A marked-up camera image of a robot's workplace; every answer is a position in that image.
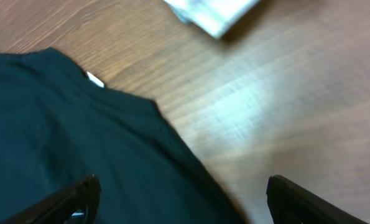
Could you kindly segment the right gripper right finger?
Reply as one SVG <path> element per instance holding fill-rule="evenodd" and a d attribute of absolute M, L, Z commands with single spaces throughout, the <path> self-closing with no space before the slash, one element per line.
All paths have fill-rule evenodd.
<path fill-rule="evenodd" d="M 282 175 L 269 177 L 266 195 L 274 224 L 366 224 Z"/>

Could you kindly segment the black t-shirt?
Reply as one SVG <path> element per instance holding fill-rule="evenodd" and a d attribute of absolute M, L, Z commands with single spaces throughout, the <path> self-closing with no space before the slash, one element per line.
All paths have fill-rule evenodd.
<path fill-rule="evenodd" d="M 0 221 L 89 175 L 97 223 L 242 223 L 152 101 L 55 49 L 0 54 Z"/>

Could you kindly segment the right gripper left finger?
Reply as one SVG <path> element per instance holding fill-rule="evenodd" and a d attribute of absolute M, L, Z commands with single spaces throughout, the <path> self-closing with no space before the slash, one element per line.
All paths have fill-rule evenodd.
<path fill-rule="evenodd" d="M 95 175 L 65 187 L 2 224 L 92 224 L 98 212 L 101 186 Z"/>

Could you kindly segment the folded beige shorts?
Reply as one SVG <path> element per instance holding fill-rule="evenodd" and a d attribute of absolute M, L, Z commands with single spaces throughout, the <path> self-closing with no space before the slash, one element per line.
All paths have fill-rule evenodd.
<path fill-rule="evenodd" d="M 184 24 L 220 39 L 260 0 L 164 0 Z"/>

